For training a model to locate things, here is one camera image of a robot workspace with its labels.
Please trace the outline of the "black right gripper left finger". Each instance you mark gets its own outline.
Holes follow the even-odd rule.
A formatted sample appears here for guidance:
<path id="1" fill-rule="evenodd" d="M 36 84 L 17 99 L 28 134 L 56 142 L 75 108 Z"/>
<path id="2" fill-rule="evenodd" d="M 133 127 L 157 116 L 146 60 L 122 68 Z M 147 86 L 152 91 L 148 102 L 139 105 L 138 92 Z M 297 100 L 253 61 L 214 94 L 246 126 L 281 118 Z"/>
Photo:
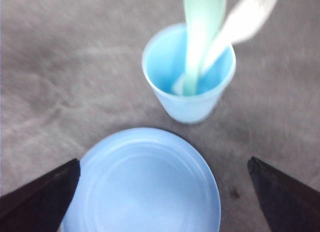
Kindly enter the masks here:
<path id="1" fill-rule="evenodd" d="M 0 197 L 2 232 L 56 232 L 81 175 L 76 158 Z"/>

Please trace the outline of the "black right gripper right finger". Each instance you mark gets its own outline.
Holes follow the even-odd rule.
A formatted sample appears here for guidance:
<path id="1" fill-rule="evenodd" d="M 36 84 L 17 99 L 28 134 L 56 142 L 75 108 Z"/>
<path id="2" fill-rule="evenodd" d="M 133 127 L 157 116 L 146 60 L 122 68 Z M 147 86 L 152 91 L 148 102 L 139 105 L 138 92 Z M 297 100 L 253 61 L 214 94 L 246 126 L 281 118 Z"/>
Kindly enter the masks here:
<path id="1" fill-rule="evenodd" d="M 318 232 L 320 192 L 266 162 L 251 157 L 248 172 L 272 232 Z"/>

